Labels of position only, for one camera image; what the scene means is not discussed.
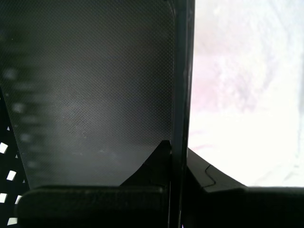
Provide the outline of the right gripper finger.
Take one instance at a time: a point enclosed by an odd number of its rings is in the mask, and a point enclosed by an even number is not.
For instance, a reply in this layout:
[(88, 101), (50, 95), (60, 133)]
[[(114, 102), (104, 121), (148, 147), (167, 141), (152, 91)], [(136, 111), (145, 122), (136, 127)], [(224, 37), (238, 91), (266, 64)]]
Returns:
[(188, 150), (185, 228), (302, 228), (304, 189), (248, 187)]
[(27, 192), (16, 214), (22, 228), (165, 228), (171, 144), (162, 141), (120, 186), (45, 186)]

